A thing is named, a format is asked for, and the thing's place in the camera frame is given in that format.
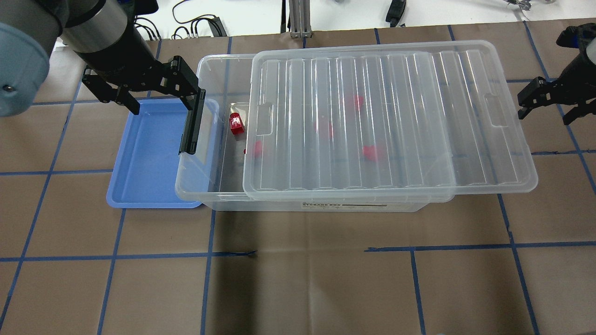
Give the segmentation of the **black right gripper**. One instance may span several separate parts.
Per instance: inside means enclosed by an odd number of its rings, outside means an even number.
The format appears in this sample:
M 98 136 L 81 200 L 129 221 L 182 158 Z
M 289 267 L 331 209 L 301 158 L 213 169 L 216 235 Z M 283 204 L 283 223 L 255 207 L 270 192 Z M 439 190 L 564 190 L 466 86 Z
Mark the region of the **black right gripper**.
M 560 32 L 557 45 L 577 49 L 578 55 L 557 79 L 548 81 L 538 76 L 517 94 L 519 120 L 523 120 L 536 108 L 554 104 L 572 106 L 562 117 L 564 125 L 570 125 L 588 114 L 595 114 L 595 35 L 594 23 L 569 26 Z

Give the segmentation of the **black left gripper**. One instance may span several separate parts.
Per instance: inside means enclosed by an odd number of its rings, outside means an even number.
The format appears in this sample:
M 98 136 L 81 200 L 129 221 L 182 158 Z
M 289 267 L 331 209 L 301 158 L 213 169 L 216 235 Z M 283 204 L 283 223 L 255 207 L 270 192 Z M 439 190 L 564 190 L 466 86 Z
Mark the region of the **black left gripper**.
M 115 102 L 133 115 L 140 103 L 132 93 L 157 91 L 172 95 L 192 112 L 201 112 L 206 91 L 198 77 L 181 56 L 159 62 L 136 28 L 124 28 L 118 38 L 97 51 L 75 53 L 86 63 L 81 82 L 99 102 Z

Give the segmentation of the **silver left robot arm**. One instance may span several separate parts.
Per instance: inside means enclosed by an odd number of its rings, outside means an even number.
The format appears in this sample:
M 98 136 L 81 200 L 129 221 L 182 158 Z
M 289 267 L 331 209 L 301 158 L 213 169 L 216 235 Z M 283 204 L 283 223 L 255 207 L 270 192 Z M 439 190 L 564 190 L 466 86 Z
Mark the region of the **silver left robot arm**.
M 62 40 L 86 64 L 81 81 L 99 102 L 140 112 L 133 93 L 177 97 L 191 116 L 203 110 L 205 91 L 180 56 L 161 63 L 115 0 L 3 0 L 1 2 L 1 116 L 33 104 L 46 81 L 50 57 Z

